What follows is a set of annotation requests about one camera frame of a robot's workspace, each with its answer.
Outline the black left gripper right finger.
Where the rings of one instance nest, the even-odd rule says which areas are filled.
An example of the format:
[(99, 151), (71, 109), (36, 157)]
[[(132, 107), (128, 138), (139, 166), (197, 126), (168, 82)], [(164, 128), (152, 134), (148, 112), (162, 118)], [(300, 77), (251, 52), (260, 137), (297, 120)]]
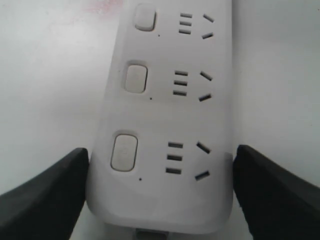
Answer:
[(320, 189), (248, 145), (233, 161), (233, 189), (255, 240), (318, 240)]

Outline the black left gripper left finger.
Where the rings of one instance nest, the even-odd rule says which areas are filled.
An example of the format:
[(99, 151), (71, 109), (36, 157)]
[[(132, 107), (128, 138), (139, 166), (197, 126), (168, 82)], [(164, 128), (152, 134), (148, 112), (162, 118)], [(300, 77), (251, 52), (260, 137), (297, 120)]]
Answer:
[(68, 240), (86, 200), (88, 150), (76, 148), (0, 196), (2, 240)]

